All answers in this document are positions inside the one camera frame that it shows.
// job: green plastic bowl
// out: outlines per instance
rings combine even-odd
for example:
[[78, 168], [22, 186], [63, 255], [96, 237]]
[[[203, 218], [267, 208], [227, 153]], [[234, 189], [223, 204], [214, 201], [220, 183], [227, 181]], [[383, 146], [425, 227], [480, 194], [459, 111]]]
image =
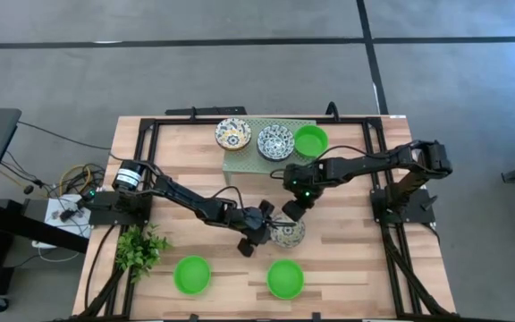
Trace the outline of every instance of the green plastic bowl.
[[282, 300], [291, 300], [300, 295], [305, 284], [301, 267], [290, 259], [276, 261], [267, 272], [267, 288]]
[[174, 284], [184, 294], [204, 291], [210, 283], [210, 266], [200, 256], [182, 258], [174, 269]]
[[295, 132], [295, 149], [305, 157], [319, 157], [327, 148], [327, 133], [318, 126], [305, 125]]

